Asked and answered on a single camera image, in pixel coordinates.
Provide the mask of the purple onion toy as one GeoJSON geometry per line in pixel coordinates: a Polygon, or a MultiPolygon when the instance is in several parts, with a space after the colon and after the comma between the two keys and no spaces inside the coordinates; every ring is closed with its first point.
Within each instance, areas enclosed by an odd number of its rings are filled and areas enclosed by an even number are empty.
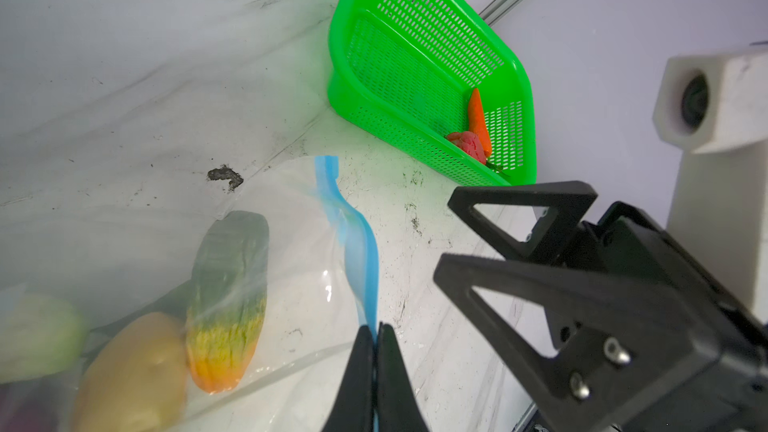
{"type": "Polygon", "coordinates": [[[2,431],[68,431],[67,392],[47,381],[1,385],[2,431]]]}

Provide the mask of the clear zip bag blue zipper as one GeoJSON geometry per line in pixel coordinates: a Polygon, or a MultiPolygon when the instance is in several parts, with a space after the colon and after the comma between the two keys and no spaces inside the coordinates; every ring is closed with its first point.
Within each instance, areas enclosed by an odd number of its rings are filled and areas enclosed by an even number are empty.
{"type": "Polygon", "coordinates": [[[25,294],[59,298],[86,318],[82,353],[52,382],[68,395],[66,424],[83,375],[131,322],[163,313],[181,323],[186,406],[165,431],[319,431],[337,396],[354,338],[376,316],[376,241],[338,187],[334,156],[302,157],[233,186],[203,211],[145,204],[93,206],[1,219],[1,321],[25,294]],[[186,313],[197,250],[232,211],[269,226],[267,307],[238,386],[208,394],[190,374],[186,313]]]}

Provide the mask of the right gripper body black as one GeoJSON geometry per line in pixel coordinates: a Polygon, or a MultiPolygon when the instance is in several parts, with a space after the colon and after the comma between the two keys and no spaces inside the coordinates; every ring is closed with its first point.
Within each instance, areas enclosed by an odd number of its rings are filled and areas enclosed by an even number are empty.
{"type": "Polygon", "coordinates": [[[574,227],[551,314],[559,431],[763,431],[767,329],[640,210],[574,227]]]}

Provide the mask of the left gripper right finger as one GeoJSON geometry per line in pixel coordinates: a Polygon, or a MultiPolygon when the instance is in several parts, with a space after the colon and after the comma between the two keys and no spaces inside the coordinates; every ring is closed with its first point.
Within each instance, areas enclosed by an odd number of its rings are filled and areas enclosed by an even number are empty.
{"type": "Polygon", "coordinates": [[[381,432],[427,432],[415,399],[397,336],[380,323],[376,351],[376,417],[381,432]]]}

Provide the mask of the yellow lemon toy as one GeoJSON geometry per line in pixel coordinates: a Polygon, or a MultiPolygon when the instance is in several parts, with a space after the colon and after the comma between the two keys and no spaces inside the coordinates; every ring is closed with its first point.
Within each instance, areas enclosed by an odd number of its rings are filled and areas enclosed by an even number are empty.
{"type": "Polygon", "coordinates": [[[73,431],[165,431],[183,416],[187,365],[179,320],[155,312],[118,333],[83,375],[73,431]]]}

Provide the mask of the white radish toy green top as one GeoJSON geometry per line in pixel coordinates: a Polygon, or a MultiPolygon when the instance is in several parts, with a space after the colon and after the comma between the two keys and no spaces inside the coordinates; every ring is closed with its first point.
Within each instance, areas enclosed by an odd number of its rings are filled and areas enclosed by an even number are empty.
{"type": "Polygon", "coordinates": [[[69,302],[23,295],[1,321],[1,382],[28,381],[71,368],[88,334],[85,316],[69,302]]]}

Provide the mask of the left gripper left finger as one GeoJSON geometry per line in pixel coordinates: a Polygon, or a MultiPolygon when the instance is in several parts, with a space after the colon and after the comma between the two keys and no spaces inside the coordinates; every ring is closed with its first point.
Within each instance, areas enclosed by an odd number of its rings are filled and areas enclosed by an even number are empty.
{"type": "Polygon", "coordinates": [[[323,432],[373,431],[375,365],[373,335],[368,326],[361,326],[323,432]]]}

